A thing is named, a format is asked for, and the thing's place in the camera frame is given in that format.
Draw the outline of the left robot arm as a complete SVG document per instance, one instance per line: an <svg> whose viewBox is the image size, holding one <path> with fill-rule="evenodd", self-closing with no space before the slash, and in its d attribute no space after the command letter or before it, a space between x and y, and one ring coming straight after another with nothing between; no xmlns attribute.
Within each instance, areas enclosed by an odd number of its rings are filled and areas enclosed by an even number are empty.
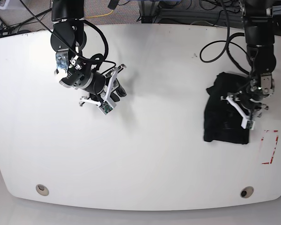
<svg viewBox="0 0 281 225"><path fill-rule="evenodd" d="M232 39L243 36L246 41L246 58L251 70L244 71L245 76L223 73L227 81L221 97L227 111L225 120L237 125L244 122L244 128L251 126L262 110L268 108L262 100L274 93L273 4L272 0L241 0L244 32L232 34L227 40L230 44Z"/></svg>

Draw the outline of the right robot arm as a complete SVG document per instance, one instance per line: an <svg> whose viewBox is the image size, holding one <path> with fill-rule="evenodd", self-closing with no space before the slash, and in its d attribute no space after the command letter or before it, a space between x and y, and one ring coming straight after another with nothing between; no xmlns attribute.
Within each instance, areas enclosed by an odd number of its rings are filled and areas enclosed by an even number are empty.
<svg viewBox="0 0 281 225"><path fill-rule="evenodd" d="M102 31L84 19L84 1L53 1L52 22L51 47L56 53L57 63L55 78L66 88L87 92L87 95L80 98L80 106L94 104L102 113L108 114L120 98L126 96L117 78L126 66L121 64L99 72L101 65L107 62L109 46ZM91 58L82 55L87 42L85 25L99 34L104 44L104 53L97 53Z"/></svg>

